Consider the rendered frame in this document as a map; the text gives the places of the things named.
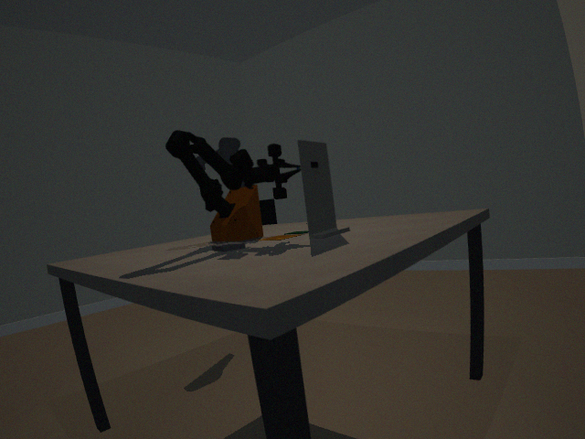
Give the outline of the orange flat square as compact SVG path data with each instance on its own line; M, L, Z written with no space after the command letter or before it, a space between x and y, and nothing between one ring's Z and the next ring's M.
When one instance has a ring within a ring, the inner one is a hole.
M296 236L300 236L300 235L280 235L280 236L270 237L270 238L266 238L266 239L262 239L262 240L258 240L258 241L278 241L278 240L284 240L284 239L288 239L288 238L296 237Z

